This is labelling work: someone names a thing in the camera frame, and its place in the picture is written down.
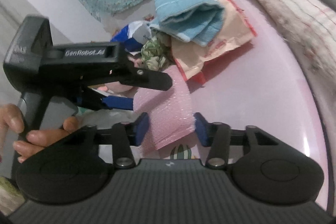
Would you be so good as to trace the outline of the green floral scrunchie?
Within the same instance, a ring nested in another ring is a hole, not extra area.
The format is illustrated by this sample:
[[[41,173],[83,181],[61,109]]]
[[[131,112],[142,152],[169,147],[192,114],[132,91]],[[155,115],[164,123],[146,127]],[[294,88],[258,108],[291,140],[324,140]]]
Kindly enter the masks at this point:
[[[172,63],[171,38],[157,32],[141,49],[142,67],[151,71],[164,71]]]

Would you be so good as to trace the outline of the light blue towel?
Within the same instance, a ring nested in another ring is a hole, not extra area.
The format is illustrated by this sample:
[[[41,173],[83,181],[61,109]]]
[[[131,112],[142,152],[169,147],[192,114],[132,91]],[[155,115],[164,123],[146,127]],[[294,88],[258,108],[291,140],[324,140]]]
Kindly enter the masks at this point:
[[[225,8],[216,0],[154,0],[156,17],[149,23],[184,43],[207,46],[222,29]]]

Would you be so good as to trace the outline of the pink plush toy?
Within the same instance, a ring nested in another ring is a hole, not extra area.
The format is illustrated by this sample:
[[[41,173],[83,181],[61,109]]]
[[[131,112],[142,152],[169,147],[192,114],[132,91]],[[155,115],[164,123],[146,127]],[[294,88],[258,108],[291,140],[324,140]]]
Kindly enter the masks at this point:
[[[143,65],[140,54],[129,55],[128,59],[133,62],[135,68],[141,68]],[[137,91],[137,88],[133,86],[123,85],[120,82],[113,82],[113,83],[106,83],[98,87],[97,90],[109,94],[114,94],[116,96],[133,98],[135,92]]]

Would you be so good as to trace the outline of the blue white plastic packet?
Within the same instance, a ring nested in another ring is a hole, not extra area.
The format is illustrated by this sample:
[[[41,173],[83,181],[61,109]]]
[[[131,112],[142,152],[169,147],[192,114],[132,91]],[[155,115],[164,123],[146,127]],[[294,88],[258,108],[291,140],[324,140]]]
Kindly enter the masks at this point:
[[[135,21],[126,25],[111,38],[110,42],[123,45],[128,52],[137,52],[152,38],[151,29],[146,21]]]

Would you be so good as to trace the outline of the beige red paper bag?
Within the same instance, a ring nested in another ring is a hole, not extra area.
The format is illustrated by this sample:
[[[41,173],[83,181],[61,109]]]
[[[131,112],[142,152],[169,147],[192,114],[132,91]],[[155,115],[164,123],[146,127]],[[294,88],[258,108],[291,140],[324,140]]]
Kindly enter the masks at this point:
[[[205,84],[207,79],[202,72],[205,65],[214,62],[226,53],[250,42],[257,36],[256,31],[233,0],[219,0],[225,8],[222,29],[207,46],[201,47],[195,42],[184,43],[171,39],[171,53],[183,79],[195,80]]]

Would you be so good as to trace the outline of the rolled beige striped blanket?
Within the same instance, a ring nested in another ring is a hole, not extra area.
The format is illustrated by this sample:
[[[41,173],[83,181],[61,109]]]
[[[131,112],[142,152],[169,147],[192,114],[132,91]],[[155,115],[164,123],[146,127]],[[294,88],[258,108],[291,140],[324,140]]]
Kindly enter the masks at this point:
[[[335,11],[321,0],[256,0],[299,61],[323,124],[335,128]]]

